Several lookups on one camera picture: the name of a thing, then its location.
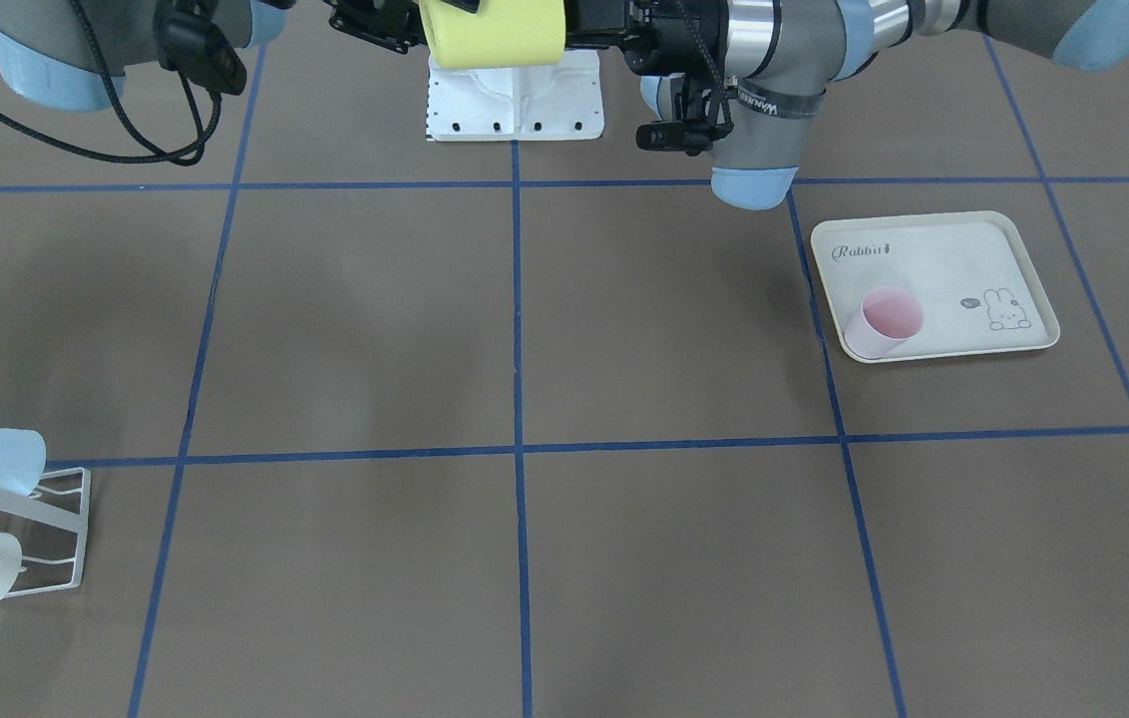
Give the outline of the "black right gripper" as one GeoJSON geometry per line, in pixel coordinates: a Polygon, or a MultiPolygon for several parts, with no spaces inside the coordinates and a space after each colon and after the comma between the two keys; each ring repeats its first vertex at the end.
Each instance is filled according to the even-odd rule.
{"type": "Polygon", "coordinates": [[[427,45],[418,1],[326,1],[329,27],[391,53],[427,45]]]}

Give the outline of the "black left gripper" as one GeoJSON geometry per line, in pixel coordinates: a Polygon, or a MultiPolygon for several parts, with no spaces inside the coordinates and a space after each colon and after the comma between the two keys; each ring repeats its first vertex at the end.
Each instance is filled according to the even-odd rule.
{"type": "Polygon", "coordinates": [[[564,1],[568,49],[616,47],[637,76],[721,69],[721,1],[564,1]]]}

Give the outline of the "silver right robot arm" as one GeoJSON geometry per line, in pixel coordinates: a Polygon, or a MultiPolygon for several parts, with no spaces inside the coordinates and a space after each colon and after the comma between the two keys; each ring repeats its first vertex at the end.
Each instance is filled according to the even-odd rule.
{"type": "Polygon", "coordinates": [[[103,76],[167,62],[160,30],[199,15],[233,50],[280,36],[291,1],[0,1],[0,76],[14,94],[58,111],[106,110],[103,76]]]}

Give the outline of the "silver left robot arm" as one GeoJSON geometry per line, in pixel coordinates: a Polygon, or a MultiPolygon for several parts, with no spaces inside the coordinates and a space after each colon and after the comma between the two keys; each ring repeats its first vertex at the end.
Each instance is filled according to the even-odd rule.
{"type": "Polygon", "coordinates": [[[784,203],[826,91],[917,37],[975,32],[1058,67],[1129,58],[1129,1],[568,1],[569,49],[616,47],[649,152],[708,155],[732,207],[784,203]]]}

